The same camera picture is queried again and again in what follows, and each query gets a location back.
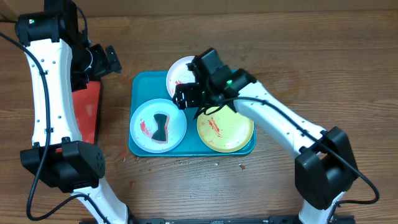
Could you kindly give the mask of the light blue plate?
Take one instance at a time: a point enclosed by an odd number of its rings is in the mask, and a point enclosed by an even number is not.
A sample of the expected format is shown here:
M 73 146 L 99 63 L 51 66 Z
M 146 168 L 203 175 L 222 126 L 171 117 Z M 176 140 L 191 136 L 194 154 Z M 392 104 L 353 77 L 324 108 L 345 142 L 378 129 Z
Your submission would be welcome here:
M 151 139 L 157 130 L 155 114 L 169 116 L 168 142 L 160 144 Z M 160 154 L 176 148 L 183 140 L 187 131 L 185 113 L 178 109 L 170 100 L 153 99 L 141 104 L 130 120 L 130 135 L 136 145 L 150 153 Z

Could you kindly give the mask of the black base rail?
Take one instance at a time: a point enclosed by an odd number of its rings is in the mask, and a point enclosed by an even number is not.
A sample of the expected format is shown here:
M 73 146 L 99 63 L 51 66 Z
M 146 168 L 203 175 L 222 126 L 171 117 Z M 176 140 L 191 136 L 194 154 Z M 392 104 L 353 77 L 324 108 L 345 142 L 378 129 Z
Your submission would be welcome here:
M 233 218 L 233 219 L 188 219 L 165 220 L 163 218 L 139 219 L 139 224 L 299 224 L 297 215 L 273 215 L 267 218 Z

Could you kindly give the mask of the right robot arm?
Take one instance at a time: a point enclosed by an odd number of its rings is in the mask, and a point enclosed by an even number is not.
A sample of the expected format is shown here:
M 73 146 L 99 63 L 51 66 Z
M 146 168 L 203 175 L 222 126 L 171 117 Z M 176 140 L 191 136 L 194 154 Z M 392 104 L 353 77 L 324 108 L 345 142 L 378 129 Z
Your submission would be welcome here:
M 358 166 L 347 134 L 326 130 L 302 118 L 274 98 L 246 70 L 230 69 L 214 48 L 176 61 L 168 70 L 173 101 L 196 116 L 223 107 L 259 125 L 293 158 L 295 187 L 303 197 L 296 223 L 341 223 L 337 207 L 358 178 Z

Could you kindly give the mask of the blue plastic tray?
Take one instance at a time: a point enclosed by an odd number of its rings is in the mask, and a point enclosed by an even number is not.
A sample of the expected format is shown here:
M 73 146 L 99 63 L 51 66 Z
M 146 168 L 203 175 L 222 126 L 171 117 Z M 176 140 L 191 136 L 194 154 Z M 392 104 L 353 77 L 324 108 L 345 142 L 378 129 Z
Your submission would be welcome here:
M 138 107 L 146 101 L 162 98 L 171 100 L 166 87 L 166 71 L 146 71 L 139 73 L 132 83 L 131 109 L 133 115 Z M 235 152 L 217 152 L 205 145 L 197 131 L 197 122 L 193 120 L 195 108 L 183 111 L 187 118 L 187 132 L 182 142 L 174 149 L 163 153 L 151 153 L 141 149 L 129 133 L 128 146 L 130 151 L 139 157 L 199 157 L 199 156 L 245 156 L 252 152 L 256 145 L 254 133 L 248 143 Z

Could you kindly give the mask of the yellow-green plate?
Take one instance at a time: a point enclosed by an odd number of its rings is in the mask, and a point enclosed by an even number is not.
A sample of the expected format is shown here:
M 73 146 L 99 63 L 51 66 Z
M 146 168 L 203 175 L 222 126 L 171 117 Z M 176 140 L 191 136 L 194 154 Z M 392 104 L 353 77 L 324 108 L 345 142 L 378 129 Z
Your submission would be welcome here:
M 197 118 L 200 139 L 216 152 L 230 153 L 242 149 L 252 138 L 254 122 L 225 106 Z

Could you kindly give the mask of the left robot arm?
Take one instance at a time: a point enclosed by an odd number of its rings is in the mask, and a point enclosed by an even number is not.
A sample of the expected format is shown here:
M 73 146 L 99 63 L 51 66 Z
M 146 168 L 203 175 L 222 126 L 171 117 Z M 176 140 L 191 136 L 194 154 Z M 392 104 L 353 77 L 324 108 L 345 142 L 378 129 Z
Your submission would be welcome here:
M 32 148 L 21 151 L 21 164 L 36 182 L 78 199 L 98 223 L 135 223 L 105 179 L 101 148 L 83 140 L 75 117 L 73 93 L 121 71 L 113 47 L 92 45 L 87 30 L 78 28 L 82 14 L 72 1 L 45 1 L 43 11 L 18 18 L 35 109 Z

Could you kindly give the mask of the red water basin tray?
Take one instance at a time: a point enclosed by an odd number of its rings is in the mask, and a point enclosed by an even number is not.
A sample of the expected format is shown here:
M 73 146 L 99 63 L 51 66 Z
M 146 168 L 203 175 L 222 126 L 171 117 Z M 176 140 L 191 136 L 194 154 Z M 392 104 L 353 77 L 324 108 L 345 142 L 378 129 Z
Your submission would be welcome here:
M 48 77 L 48 101 L 50 115 L 45 117 L 44 127 L 36 127 L 32 142 L 42 147 L 59 148 L 62 139 L 94 144 L 101 96 L 101 82 L 90 81 L 81 90 L 73 91 L 70 76 Z

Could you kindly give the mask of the pink green sponge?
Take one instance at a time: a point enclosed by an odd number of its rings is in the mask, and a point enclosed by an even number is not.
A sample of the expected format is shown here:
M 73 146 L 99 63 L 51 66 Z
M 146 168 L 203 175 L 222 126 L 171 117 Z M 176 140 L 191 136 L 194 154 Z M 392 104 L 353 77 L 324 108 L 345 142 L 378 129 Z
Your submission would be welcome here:
M 168 142 L 168 125 L 170 118 L 166 114 L 155 114 L 154 119 L 157 124 L 157 130 L 153 133 L 151 139 L 157 143 L 165 144 Z

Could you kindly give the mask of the white plate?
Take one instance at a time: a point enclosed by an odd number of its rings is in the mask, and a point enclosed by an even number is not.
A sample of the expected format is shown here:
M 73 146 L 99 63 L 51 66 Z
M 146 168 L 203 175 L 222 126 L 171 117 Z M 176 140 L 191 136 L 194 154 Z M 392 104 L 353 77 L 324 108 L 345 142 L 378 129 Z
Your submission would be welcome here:
M 177 85 L 195 83 L 195 76 L 187 66 L 194 58 L 194 56 L 181 58 L 169 68 L 166 78 L 166 88 L 171 98 L 175 94 Z

